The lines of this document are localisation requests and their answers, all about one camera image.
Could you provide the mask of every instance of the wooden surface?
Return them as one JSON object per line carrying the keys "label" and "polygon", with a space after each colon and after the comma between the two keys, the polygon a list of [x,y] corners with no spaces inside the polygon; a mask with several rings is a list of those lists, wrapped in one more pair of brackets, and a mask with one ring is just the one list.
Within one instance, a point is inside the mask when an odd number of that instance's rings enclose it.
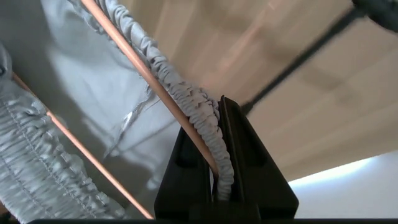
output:
{"label": "wooden surface", "polygon": [[[348,0],[124,0],[181,75],[244,103]],[[288,180],[398,148],[398,38],[352,25],[249,119]]]}

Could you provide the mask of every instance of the copper rod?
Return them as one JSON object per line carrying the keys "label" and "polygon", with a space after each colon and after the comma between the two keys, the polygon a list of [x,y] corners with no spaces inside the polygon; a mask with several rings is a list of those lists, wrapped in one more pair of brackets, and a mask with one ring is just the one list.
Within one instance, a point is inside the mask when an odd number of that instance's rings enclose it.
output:
{"label": "copper rod", "polygon": [[[29,87],[14,73],[13,78],[32,95],[35,94]],[[66,137],[86,156],[86,158],[148,219],[154,217],[120,184],[116,178],[87,150],[87,148],[54,116],[54,114],[46,107],[47,115],[51,117],[54,124],[66,135]]]}
{"label": "copper rod", "polygon": [[167,93],[163,86],[156,80],[155,76],[151,74],[149,69],[145,66],[144,62],[135,53],[129,43],[124,39],[124,37],[119,33],[117,28],[112,24],[112,22],[106,17],[101,8],[94,2],[94,0],[81,0],[81,2],[86,6],[86,8],[92,13],[95,19],[101,24],[108,35],[113,39],[116,45],[121,49],[121,51],[126,55],[130,62],[138,69],[139,73],[148,83],[148,85],[155,91],[159,98],[163,101],[164,105],[173,114],[175,119],[180,123],[181,127],[185,130],[188,136],[191,138],[193,143],[196,145],[202,156],[206,159],[213,171],[214,176],[218,176],[218,169],[210,150],[207,148],[205,142],[202,140],[198,132],[189,122],[188,118],[174,102],[172,97]]}

